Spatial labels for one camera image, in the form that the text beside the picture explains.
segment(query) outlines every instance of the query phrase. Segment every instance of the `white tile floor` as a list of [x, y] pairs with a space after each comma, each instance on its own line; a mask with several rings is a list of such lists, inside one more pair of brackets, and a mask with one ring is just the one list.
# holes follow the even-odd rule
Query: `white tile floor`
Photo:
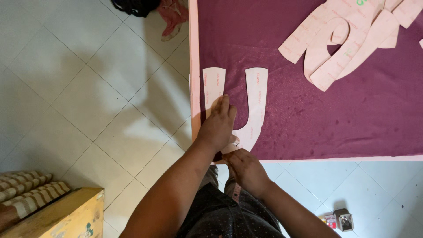
[[[0, 171], [39, 169], [106, 189], [104, 236], [190, 142], [188, 24], [109, 0], [0, 0]], [[264, 165], [316, 215], [347, 207], [343, 238], [423, 237], [423, 162]], [[228, 168], [219, 165], [219, 185]]]

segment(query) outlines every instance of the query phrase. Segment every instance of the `forearm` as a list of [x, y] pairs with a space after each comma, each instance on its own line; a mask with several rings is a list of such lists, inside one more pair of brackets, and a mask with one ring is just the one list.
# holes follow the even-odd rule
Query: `forearm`
[[207, 145], [194, 142], [144, 196], [121, 237], [174, 237], [214, 155]]
[[272, 182], [261, 198], [291, 238], [339, 238], [317, 216]]

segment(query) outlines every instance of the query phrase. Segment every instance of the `hand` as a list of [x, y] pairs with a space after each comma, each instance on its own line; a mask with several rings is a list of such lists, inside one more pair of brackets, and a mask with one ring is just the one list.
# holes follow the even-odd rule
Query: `hand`
[[266, 191], [274, 184], [258, 159], [247, 150], [235, 150], [222, 158], [236, 182], [253, 197], [263, 199]]
[[216, 154], [229, 143], [237, 140], [237, 137], [232, 135], [235, 117], [236, 107], [229, 105], [229, 96], [225, 94], [219, 97], [210, 116], [201, 125], [196, 141], [211, 147]]

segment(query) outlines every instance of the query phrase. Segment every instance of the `paper pattern piece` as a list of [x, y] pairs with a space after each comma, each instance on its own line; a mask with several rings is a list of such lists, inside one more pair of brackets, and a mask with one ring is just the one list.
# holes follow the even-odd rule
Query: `paper pattern piece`
[[[206, 103], [206, 118], [216, 105], [220, 96], [223, 95], [225, 86], [225, 69], [203, 69], [204, 101]], [[221, 150], [223, 154], [244, 148], [250, 151], [256, 143], [261, 132], [266, 111], [267, 75], [265, 68], [251, 68], [245, 70], [247, 81], [248, 121], [239, 129], [233, 130], [232, 134], [239, 138], [239, 144], [229, 144]]]
[[[423, 0], [327, 0], [282, 43], [279, 51], [296, 64], [307, 50], [304, 75], [326, 91], [376, 48], [394, 48], [399, 25], [408, 28], [422, 8]], [[330, 56], [327, 44], [343, 45]]]
[[392, 12], [399, 24], [408, 28], [423, 9], [423, 0], [404, 0]]
[[251, 68], [245, 70], [248, 98], [248, 121], [246, 125], [233, 130], [232, 134], [239, 138], [239, 144], [229, 144], [221, 150], [223, 154], [244, 148], [251, 151], [261, 132], [266, 111], [267, 75], [265, 68]]
[[226, 69], [203, 69], [204, 102], [206, 105], [206, 118], [210, 116], [212, 108], [217, 104], [217, 99], [223, 95], [225, 87]]
[[377, 47], [396, 29], [399, 23], [387, 10], [383, 10], [371, 26], [367, 38], [357, 54], [345, 67], [337, 79], [349, 75], [358, 66], [360, 66], [376, 49]]
[[327, 37], [332, 34], [334, 29], [343, 23], [346, 23], [346, 26], [348, 26], [344, 18], [333, 18], [319, 31], [319, 33], [317, 33], [313, 41], [307, 47], [304, 59], [304, 76], [310, 83], [313, 83], [310, 80], [310, 75], [330, 58], [330, 54], [326, 47]]

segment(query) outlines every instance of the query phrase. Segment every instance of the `maroon fabric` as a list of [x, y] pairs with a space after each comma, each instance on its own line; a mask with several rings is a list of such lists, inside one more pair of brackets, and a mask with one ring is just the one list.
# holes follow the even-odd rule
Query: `maroon fabric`
[[[400, 28], [395, 49], [377, 49], [322, 92], [278, 47], [324, 0], [198, 0], [200, 68], [226, 69], [225, 93], [247, 123], [245, 69], [269, 70], [261, 160], [423, 154], [423, 13]], [[202, 120], [204, 93], [201, 87]]]

